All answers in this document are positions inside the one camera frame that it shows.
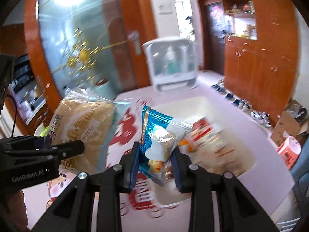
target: metal bolt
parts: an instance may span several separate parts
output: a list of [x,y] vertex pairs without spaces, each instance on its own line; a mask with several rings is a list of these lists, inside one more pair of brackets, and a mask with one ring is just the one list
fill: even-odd
[[114,169],[115,171],[119,171],[119,170],[122,169],[122,166],[121,166],[120,164],[116,164],[116,165],[113,166],[113,169]]
[[196,164],[190,164],[190,165],[189,165],[189,168],[190,168],[191,170],[198,170],[198,165],[196,165]]
[[225,177],[225,178],[228,178],[228,179],[231,179],[231,178],[233,178],[233,174],[230,173],[230,172],[225,172],[225,173],[224,173],[224,177]]
[[85,172],[78,174],[78,178],[80,178],[81,180],[85,179],[86,177],[87,177],[87,174]]

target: wooden door frame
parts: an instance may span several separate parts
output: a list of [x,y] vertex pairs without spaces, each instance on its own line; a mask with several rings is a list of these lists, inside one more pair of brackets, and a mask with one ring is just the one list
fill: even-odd
[[[38,0],[26,0],[24,28],[30,64],[40,90],[49,108],[55,111],[61,101],[61,95],[53,81],[47,65],[40,37],[40,26],[36,18]],[[157,38],[150,0],[119,0],[126,37],[132,31],[138,31],[140,44]],[[138,88],[149,86],[150,79],[144,53],[135,54],[134,43],[128,41],[133,72]]]
[[208,20],[206,12],[206,5],[210,5],[213,3],[221,2],[221,0],[196,0],[198,4],[198,10],[200,13],[200,24],[201,24],[201,31],[202,31],[202,49],[203,49],[203,56],[204,56],[204,65],[203,69],[209,69],[209,56],[210,56],[210,35],[208,32]]

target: floor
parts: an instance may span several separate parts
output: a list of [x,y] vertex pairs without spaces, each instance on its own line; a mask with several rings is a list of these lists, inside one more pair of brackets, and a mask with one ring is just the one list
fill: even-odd
[[[214,71],[203,71],[204,76],[207,78],[207,84],[209,86],[216,84],[220,79],[224,78],[223,75],[220,75]],[[268,137],[269,142],[274,146],[274,148],[277,148],[276,144],[269,138],[272,133],[272,128],[268,129],[264,126],[259,125],[264,131],[265,134]],[[285,222],[292,219],[296,219],[300,217],[300,213],[297,207],[297,202],[295,200],[293,191],[288,194],[288,196],[285,198],[285,200],[281,203],[281,205],[277,208],[277,210],[271,215],[271,219],[274,223],[278,222]]]

